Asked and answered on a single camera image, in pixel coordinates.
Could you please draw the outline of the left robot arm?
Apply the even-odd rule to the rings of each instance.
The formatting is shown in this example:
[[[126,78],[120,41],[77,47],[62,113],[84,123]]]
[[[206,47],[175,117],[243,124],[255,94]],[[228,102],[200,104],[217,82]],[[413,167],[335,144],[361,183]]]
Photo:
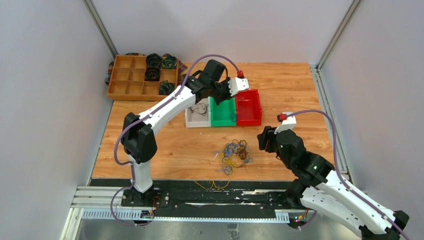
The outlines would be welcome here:
[[[124,118],[113,157],[118,165],[130,165],[129,189],[135,191],[133,198],[142,207],[149,206],[153,201],[151,160],[158,150],[157,133],[165,124],[203,99],[213,97],[220,104],[249,88],[239,68],[236,69],[236,77],[228,76],[220,81],[227,67],[213,57],[209,55],[210,60],[203,70],[187,73],[182,83],[159,103],[140,114],[130,112]]]

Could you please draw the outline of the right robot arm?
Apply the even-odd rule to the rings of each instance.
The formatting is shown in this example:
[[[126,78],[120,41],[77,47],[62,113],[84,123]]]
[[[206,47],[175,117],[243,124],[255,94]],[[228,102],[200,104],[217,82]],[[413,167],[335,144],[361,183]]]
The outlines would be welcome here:
[[[276,158],[297,177],[286,190],[286,203],[305,207],[339,222],[363,240],[399,240],[410,217],[371,199],[324,157],[308,151],[291,129],[266,126],[257,135],[261,151]]]

